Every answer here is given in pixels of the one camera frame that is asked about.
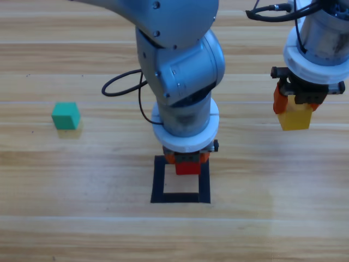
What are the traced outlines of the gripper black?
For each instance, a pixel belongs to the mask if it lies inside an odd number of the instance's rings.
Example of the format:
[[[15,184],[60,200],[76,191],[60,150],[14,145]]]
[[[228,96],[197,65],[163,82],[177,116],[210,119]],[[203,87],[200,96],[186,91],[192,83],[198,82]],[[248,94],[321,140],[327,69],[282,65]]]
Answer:
[[[210,157],[210,154],[213,152],[218,152],[218,149],[219,149],[219,143],[218,143],[218,140],[215,139],[211,141],[208,146],[206,146],[205,148],[202,148],[199,151],[190,152],[190,153],[179,153],[163,146],[163,153],[166,161],[169,164],[178,164],[181,162],[206,163]]]
[[[273,79],[279,79],[274,91],[275,114],[286,111],[288,96],[295,96],[296,104],[311,104],[312,110],[315,111],[327,95],[343,94],[345,91],[343,81],[334,84],[315,84],[296,76],[288,67],[272,67],[270,75]]]

